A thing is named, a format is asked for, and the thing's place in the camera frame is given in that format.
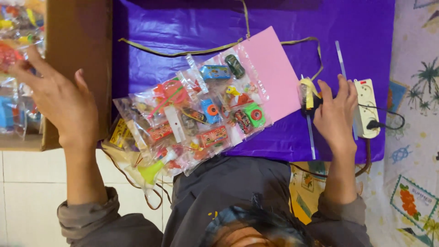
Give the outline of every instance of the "person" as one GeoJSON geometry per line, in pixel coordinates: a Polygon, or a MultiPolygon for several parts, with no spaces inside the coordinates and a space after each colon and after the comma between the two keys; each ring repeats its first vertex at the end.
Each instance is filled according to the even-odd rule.
{"type": "Polygon", "coordinates": [[[356,192],[352,137],[357,105],[354,84],[338,75],[335,98],[323,81],[324,102],[314,125],[333,153],[318,211],[304,225],[290,211],[291,169],[286,162],[217,156],[190,176],[174,179],[172,213],[164,234],[142,214],[118,214],[114,188],[105,187],[95,157],[97,107],[84,81],[55,71],[35,47],[11,73],[33,90],[40,112],[58,129],[67,166],[67,200],[57,211],[61,233],[72,247],[284,247],[371,246],[366,205],[356,192]],[[29,72],[34,67],[42,77],[29,72]]]}

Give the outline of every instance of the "white tile floor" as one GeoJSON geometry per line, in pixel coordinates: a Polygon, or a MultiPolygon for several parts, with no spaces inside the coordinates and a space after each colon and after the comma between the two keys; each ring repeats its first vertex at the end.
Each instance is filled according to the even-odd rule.
{"type": "MultiPolygon", "coordinates": [[[[145,218],[164,230],[171,213],[166,195],[162,208],[151,210],[143,192],[132,187],[101,150],[97,150],[96,155],[105,184],[115,187],[119,193],[119,213],[143,213],[145,218]]],[[[3,151],[1,156],[0,246],[68,246],[61,236],[56,216],[58,205],[66,199],[63,150],[42,153],[3,151]]],[[[171,194],[172,184],[164,186],[171,194]]]]}

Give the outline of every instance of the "electrical outlet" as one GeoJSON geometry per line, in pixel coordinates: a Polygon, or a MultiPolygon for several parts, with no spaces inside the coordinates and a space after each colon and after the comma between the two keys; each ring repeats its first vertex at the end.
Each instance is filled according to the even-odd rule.
{"type": "MultiPolygon", "coordinates": [[[[355,87],[358,92],[358,104],[376,107],[374,88],[372,80],[354,80],[355,87]]],[[[354,111],[354,119],[358,136],[362,138],[375,138],[381,131],[380,128],[368,130],[366,127],[370,121],[378,120],[378,111],[376,108],[357,106],[354,111]]]]}

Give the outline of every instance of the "red toy car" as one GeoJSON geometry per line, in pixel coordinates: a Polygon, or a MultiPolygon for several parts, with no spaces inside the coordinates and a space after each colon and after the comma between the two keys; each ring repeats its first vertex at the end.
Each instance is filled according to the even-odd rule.
{"type": "Polygon", "coordinates": [[[238,110],[235,112],[235,119],[236,123],[241,128],[242,132],[244,134],[249,134],[253,130],[253,126],[250,124],[250,120],[248,119],[247,115],[241,111],[238,110]]]}

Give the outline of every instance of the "green toy camera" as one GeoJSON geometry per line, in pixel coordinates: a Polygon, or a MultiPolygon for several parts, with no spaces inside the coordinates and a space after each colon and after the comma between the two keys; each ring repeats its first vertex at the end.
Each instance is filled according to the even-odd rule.
{"type": "Polygon", "coordinates": [[[253,125],[253,127],[259,128],[264,126],[265,117],[262,108],[260,108],[258,104],[253,102],[250,105],[244,107],[243,110],[250,119],[250,123],[253,125]]]}

